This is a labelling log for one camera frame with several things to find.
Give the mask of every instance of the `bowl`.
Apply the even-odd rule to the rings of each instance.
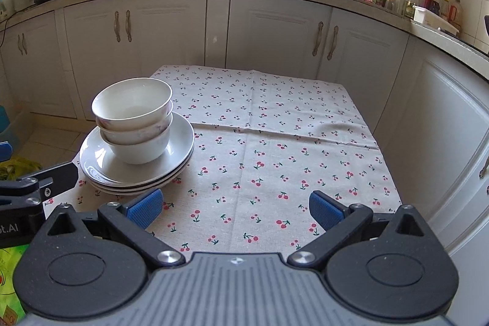
[[[173,110],[173,103],[172,101],[170,101],[170,113],[168,115],[164,116],[158,122],[138,130],[111,131],[101,126],[101,123],[98,120],[98,118],[95,119],[95,122],[97,123],[97,126],[100,128],[100,130],[104,132],[107,140],[112,144],[118,144],[118,145],[140,144],[155,138],[156,136],[163,133],[168,128],[168,126],[170,126],[170,122],[172,121],[172,110]]]
[[[172,88],[162,80],[133,78],[102,90],[92,112],[104,129],[133,131],[151,126],[168,115]]]
[[[173,121],[173,114],[170,114],[170,125],[165,131],[155,138],[139,144],[118,145],[111,143],[105,133],[100,131],[100,136],[111,148],[114,155],[125,163],[130,165],[142,165],[154,161],[165,151],[168,141],[170,140],[170,130]]]

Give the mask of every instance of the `blue gripper pad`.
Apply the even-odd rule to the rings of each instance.
[[[12,146],[5,141],[0,143],[0,162],[8,161],[12,156]]]
[[[133,223],[146,229],[163,210],[163,193],[160,189],[148,191],[123,206],[124,215]]]
[[[321,191],[313,191],[309,196],[309,212],[325,230],[329,230],[350,214],[350,209]]]

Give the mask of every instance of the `white plate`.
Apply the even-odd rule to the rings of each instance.
[[[145,192],[148,189],[151,188],[156,188],[156,187],[162,187],[163,185],[167,184],[173,178],[175,178],[179,173],[183,171],[185,168],[185,165],[190,161],[190,158],[192,157],[192,154],[194,153],[194,149],[190,152],[189,156],[182,162],[181,165],[178,165],[177,169],[173,170],[170,174],[167,174],[166,176],[160,178],[157,181],[154,181],[152,183],[146,184],[143,187],[137,187],[137,188],[109,188],[102,186],[95,181],[91,180],[89,178],[89,183],[92,184],[96,189],[99,189],[100,191],[106,192],[106,193],[113,193],[115,195],[137,195],[141,192]]]
[[[187,119],[173,112],[170,129],[163,155],[143,165],[129,165],[115,157],[97,126],[83,141],[80,167],[87,177],[105,187],[141,188],[160,180],[181,165],[194,148],[194,129]]]

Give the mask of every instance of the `gold handle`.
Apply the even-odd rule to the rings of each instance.
[[[483,169],[479,172],[479,178],[484,177],[484,175],[486,174],[487,166],[489,166],[489,156],[486,159],[486,164],[484,165]]]
[[[328,60],[331,60],[333,58],[334,49],[336,49],[336,42],[338,41],[338,31],[339,31],[339,28],[337,25],[334,27],[334,30],[333,30],[333,43],[331,44],[331,49],[329,50],[329,53],[328,53],[328,57],[327,57]]]
[[[116,19],[114,20],[114,32],[116,33],[117,42],[121,41],[121,35],[119,34],[119,12],[116,11]]]
[[[126,33],[127,40],[131,42],[133,37],[131,36],[131,12],[129,10],[126,10]]]
[[[24,55],[22,49],[20,48],[20,35],[17,35],[17,47],[19,49],[20,54]]]
[[[24,33],[22,33],[22,47],[24,48],[25,54],[28,53],[28,48],[25,46],[25,36]]]
[[[319,24],[317,25],[316,46],[314,46],[314,49],[312,50],[312,55],[314,57],[316,57],[317,50],[319,49],[319,45],[321,44],[321,38],[323,36],[323,27],[324,27],[324,23],[320,21]]]

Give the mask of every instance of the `table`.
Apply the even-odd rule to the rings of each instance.
[[[375,212],[400,205],[341,85],[198,66],[163,66],[153,77],[171,85],[174,111],[195,129],[195,151],[162,188],[164,210],[147,230],[187,259],[194,251],[286,257],[324,232],[309,214],[315,189]],[[75,188],[45,202],[46,214],[62,202],[86,211],[131,198],[97,191],[80,167],[79,176]]]

